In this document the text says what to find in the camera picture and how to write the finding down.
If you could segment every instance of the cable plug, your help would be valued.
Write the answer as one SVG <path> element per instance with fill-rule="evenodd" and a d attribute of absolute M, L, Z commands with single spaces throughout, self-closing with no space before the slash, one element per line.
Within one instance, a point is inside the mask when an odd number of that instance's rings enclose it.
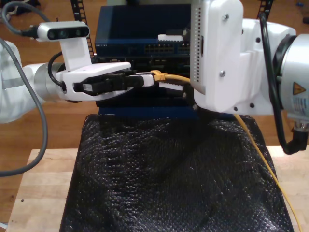
<path fill-rule="evenodd" d="M 38 28 L 39 28 L 39 26 L 33 26 L 33 27 L 30 27 L 27 30 L 22 30 L 21 35 L 31 37 L 31 38 L 34 38 L 34 39 L 38 39 L 38 37 L 39 37 L 38 36 Z"/>
<path fill-rule="evenodd" d="M 162 73 L 159 70 L 151 70 L 151 73 L 154 74 L 154 81 L 165 81 L 167 72 Z"/>

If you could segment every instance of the black cable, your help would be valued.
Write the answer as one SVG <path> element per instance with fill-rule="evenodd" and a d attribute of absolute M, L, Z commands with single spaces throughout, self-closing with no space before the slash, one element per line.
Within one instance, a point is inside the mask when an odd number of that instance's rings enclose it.
<path fill-rule="evenodd" d="M 46 151 L 47 148 L 47 142 L 48 142 L 48 127 L 47 127 L 47 120 L 46 120 L 46 116 L 44 113 L 44 110 L 42 108 L 42 105 L 40 103 L 40 100 L 38 99 L 37 95 L 35 94 L 34 90 L 32 89 L 24 71 L 23 68 L 21 67 L 20 63 L 18 62 L 18 59 L 16 58 L 14 52 L 12 51 L 12 49 L 9 47 L 9 45 L 2 39 L 0 38 L 0 44 L 7 50 L 7 52 L 9 53 L 9 55 L 11 56 L 19 74 L 20 77 L 22 78 L 23 82 L 25 83 L 26 88 L 28 89 L 35 105 L 37 106 L 39 113 L 40 113 L 40 117 L 42 120 L 42 128 L 43 128 L 43 140 L 42 140 L 42 146 L 40 148 L 40 151 L 37 155 L 37 157 L 29 164 L 27 164 L 26 166 L 16 169 L 16 170 L 11 170 L 11 171 L 2 171 L 0 172 L 0 177 L 5 177 L 5 176 L 12 176 L 12 175 L 18 175 L 18 174 L 22 174 L 26 171 L 29 171 L 31 168 L 33 168 L 34 166 L 36 166 L 41 159 L 44 156 L 44 153 Z"/>
<path fill-rule="evenodd" d="M 299 149 L 296 146 L 288 146 L 285 136 L 284 136 L 284 129 L 283 129 L 283 122 L 281 117 L 281 103 L 280 98 L 278 96 L 278 88 L 276 82 L 276 76 L 274 72 L 274 67 L 272 65 L 272 56 L 269 44 L 269 36 L 267 30 L 267 18 L 265 13 L 260 13 L 260 25 L 261 25 L 261 33 L 262 33 L 262 41 L 263 41 L 263 50 L 264 50 L 264 57 L 265 57 L 265 65 L 266 65 L 266 72 L 267 72 L 267 79 L 268 79 L 268 87 L 269 87 L 269 98 L 270 102 L 273 107 L 274 117 L 275 117 L 275 124 L 277 129 L 277 136 L 283 151 L 290 155 L 293 154 Z"/>
<path fill-rule="evenodd" d="M 52 72 L 52 66 L 53 66 L 53 63 L 54 61 L 62 55 L 62 52 L 59 52 L 57 54 L 55 54 L 48 62 L 48 66 L 47 66 L 47 72 L 48 72 L 48 75 L 50 77 L 50 79 L 58 86 L 60 86 L 62 88 L 63 91 L 66 91 L 67 88 L 66 88 L 66 85 L 64 82 L 60 82 L 58 80 L 56 80 L 56 78 L 54 77 L 53 75 L 53 72 Z"/>

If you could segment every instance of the wooden table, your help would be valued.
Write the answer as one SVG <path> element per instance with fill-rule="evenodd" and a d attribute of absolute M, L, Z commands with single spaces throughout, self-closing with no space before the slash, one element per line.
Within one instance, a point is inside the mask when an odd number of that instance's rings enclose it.
<path fill-rule="evenodd" d="M 309 232 L 309 148 L 292 156 L 268 147 L 278 179 L 289 196 L 303 230 Z M 38 154 L 32 150 L 29 162 Z M 77 149 L 48 149 L 42 161 L 25 173 L 7 232 L 58 232 Z M 289 209 L 295 231 L 299 231 Z"/>

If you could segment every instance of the silver metal cylinder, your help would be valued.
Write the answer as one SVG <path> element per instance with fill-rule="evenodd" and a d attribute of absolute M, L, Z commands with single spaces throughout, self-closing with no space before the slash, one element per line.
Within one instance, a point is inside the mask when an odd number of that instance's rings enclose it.
<path fill-rule="evenodd" d="M 56 76 L 59 68 L 63 63 L 53 63 L 52 65 L 52 73 Z M 56 101 L 59 100 L 59 96 L 57 94 L 57 86 L 49 77 L 47 71 L 48 64 L 43 64 L 35 73 L 34 76 L 34 88 L 38 95 L 44 99 L 45 101 Z"/>
<path fill-rule="evenodd" d="M 309 34 L 299 35 L 285 54 L 279 87 L 283 108 L 309 117 Z"/>

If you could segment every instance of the screw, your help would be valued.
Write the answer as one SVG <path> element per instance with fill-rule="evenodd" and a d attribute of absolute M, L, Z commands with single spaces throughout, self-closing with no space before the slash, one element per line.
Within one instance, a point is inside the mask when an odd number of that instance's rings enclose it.
<path fill-rule="evenodd" d="M 221 77 L 224 77 L 224 76 L 225 76 L 225 71 L 224 71 L 224 70 L 222 70 L 222 71 L 220 72 L 220 76 L 221 76 Z"/>
<path fill-rule="evenodd" d="M 227 21 L 230 18 L 228 14 L 223 15 L 222 20 Z"/>
<path fill-rule="evenodd" d="M 193 110 L 194 110 L 194 111 L 198 110 L 198 105 L 194 104 L 194 105 L 193 105 Z"/>

